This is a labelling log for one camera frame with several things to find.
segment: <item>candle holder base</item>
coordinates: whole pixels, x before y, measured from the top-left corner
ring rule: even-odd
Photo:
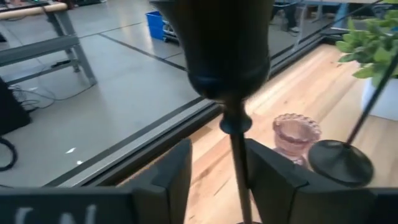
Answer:
[[[348,187],[363,187],[373,177],[370,159],[356,147],[341,141],[316,142],[308,152],[308,161],[318,174]]]

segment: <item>wooden rail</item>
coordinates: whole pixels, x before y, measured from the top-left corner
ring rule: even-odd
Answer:
[[[56,12],[56,11],[64,11],[68,9],[68,6],[65,3],[56,2],[49,6],[43,7],[33,7],[30,9],[21,9],[15,11],[8,11],[8,12],[0,12],[0,19],[14,19],[23,16],[34,16],[38,14],[43,14],[46,12]]]

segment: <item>white pot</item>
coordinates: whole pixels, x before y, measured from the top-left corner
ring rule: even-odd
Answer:
[[[365,109],[374,91],[375,88],[372,85],[372,79],[368,78],[365,81],[362,92],[362,110]],[[379,96],[370,115],[398,121],[398,79],[394,78],[388,81],[386,88]]]

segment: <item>black metal rod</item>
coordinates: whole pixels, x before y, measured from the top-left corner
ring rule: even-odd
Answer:
[[[369,113],[371,112],[373,106],[376,104],[377,99],[381,95],[382,91],[385,89],[387,86],[387,83],[396,69],[398,64],[398,52],[395,54],[394,58],[392,58],[390,65],[388,66],[386,72],[383,75],[383,78],[381,79],[379,85],[377,86],[376,90],[373,93],[373,96],[369,100],[369,103],[366,105],[363,113],[361,114],[361,117],[358,119],[357,123],[355,124],[355,127],[353,131],[351,132],[350,136],[348,137],[346,141],[346,145],[349,146],[353,141],[355,140],[355,137],[358,135],[359,130],[361,130],[362,125],[365,123],[366,118],[369,116]]]
[[[252,224],[251,204],[247,180],[246,146],[244,134],[231,134],[232,154],[235,165],[236,182],[238,183],[244,224]]]

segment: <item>black cable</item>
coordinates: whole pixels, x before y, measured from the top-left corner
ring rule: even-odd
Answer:
[[[11,144],[8,140],[4,139],[3,137],[0,136],[0,144],[5,145],[10,151],[11,151],[11,161],[4,167],[0,167],[0,172],[7,171],[14,167],[15,163],[18,160],[18,152],[15,149],[15,146]]]

